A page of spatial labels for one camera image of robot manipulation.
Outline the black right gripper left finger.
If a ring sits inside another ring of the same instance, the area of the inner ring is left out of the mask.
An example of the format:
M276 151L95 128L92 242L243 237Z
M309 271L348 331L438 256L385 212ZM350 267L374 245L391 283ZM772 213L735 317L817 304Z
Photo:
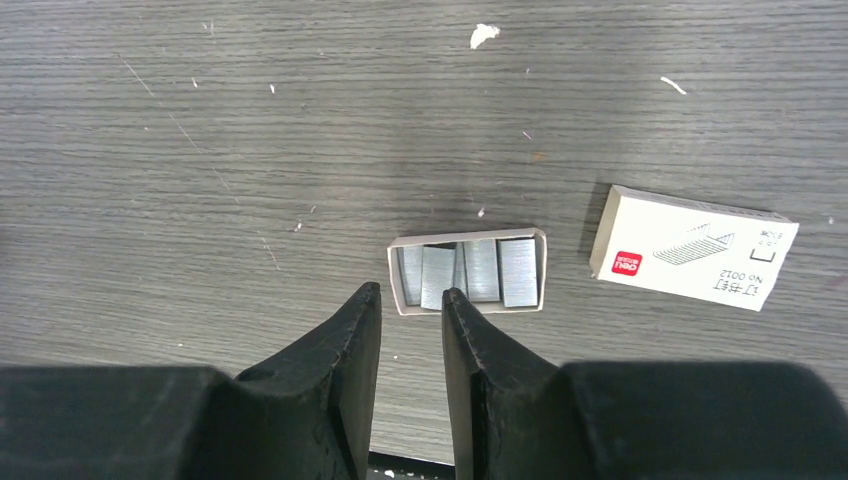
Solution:
M236 377L205 366L1 372L5 479L363 479L381 343L363 284Z

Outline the staple tray with staples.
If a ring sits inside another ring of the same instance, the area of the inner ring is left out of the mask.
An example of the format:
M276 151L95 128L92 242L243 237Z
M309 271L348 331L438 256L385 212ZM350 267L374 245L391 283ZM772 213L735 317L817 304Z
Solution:
M436 314L451 287L483 313L540 311L547 257L547 236L535 227L404 236L387 247L402 316Z

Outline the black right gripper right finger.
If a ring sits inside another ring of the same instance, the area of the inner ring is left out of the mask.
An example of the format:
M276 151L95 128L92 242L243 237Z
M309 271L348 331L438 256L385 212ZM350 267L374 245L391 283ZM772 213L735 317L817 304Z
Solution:
M458 289L442 306L459 479L843 479L847 414L788 362L552 364Z

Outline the white staple box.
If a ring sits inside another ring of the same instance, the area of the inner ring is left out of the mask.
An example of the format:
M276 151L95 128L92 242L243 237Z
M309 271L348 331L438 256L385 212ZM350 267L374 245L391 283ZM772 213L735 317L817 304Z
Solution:
M589 264L598 280L759 312L798 230L775 212L614 185Z

